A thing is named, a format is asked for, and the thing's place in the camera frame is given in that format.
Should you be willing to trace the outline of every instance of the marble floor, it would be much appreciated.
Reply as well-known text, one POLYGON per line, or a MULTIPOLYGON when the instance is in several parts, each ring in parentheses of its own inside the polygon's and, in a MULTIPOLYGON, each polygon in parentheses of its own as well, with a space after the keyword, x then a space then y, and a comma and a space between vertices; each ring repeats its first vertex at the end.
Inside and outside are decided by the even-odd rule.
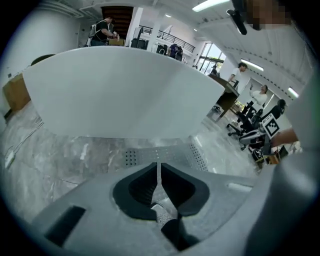
POLYGON ((229 137, 226 125, 235 119, 228 112, 218 122, 208 115, 199 131, 180 139, 110 139, 55 135, 46 124, 20 147, 9 168, 6 153, 37 127, 39 116, 30 102, 7 123, 1 135, 1 191, 12 211, 27 222, 47 205, 87 179, 112 173, 123 167, 128 148, 145 149, 193 143, 208 171, 248 178, 257 177, 249 151, 240 150, 236 137, 229 137))

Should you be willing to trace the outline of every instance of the white wall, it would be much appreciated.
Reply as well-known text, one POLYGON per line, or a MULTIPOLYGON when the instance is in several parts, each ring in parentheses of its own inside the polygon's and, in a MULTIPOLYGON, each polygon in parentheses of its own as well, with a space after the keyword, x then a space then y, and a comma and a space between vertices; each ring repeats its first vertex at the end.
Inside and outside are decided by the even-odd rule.
POLYGON ((139 27, 142 13, 144 9, 141 7, 134 7, 133 8, 133 13, 132 13, 132 19, 128 28, 128 33, 125 39, 125 46, 130 46, 132 39, 134 39, 134 34, 136 28, 139 27))
MULTIPOLYGON (((36 58, 58 54, 78 46, 80 22, 53 11, 32 12, 11 38, 1 59, 0 86, 27 68, 36 58)), ((0 97, 0 112, 9 111, 7 100, 0 97)))
POLYGON ((78 35, 78 48, 84 47, 86 44, 89 33, 90 33, 90 27, 91 25, 95 24, 96 22, 94 21, 89 21, 89 20, 82 20, 80 23, 80 31, 78 35))

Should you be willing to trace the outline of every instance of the ceiling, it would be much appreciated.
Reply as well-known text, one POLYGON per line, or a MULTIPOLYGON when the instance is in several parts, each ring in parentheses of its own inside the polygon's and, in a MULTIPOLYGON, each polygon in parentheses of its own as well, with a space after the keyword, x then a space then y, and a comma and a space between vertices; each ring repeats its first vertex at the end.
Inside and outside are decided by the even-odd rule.
POLYGON ((164 9, 177 20, 198 30, 219 47, 234 64, 242 59, 264 68, 250 68, 250 76, 279 97, 291 101, 288 92, 292 87, 300 93, 312 74, 314 59, 304 41, 292 26, 255 31, 247 26, 247 35, 241 35, 233 25, 226 10, 232 9, 231 1, 200 12, 193 7, 205 0, 60 0, 76 10, 94 14, 97 18, 102 6, 134 6, 164 9))

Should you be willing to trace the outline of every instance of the staircase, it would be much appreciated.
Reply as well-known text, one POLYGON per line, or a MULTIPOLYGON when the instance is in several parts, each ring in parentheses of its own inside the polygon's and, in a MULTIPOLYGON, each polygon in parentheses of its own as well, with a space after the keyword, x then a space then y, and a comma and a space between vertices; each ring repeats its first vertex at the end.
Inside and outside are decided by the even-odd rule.
POLYGON ((121 39, 126 39, 134 8, 130 6, 106 6, 101 9, 104 19, 113 17, 113 31, 117 32, 121 39))

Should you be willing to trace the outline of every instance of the backpack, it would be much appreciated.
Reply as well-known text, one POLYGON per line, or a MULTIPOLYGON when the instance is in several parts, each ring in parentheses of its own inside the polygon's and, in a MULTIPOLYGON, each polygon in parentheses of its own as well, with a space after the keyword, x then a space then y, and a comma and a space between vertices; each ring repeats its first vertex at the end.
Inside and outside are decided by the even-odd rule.
POLYGON ((89 46, 91 46, 91 40, 92 40, 92 38, 94 38, 94 36, 96 35, 96 33, 98 33, 99 31, 101 31, 101 29, 99 29, 98 31, 96 31, 97 25, 98 25, 100 22, 106 22, 106 21, 105 21, 105 20, 101 20, 101 21, 99 21, 97 24, 91 25, 88 39, 87 39, 87 41, 86 41, 86 43, 85 43, 85 45, 84 45, 83 47, 89 47, 89 46))

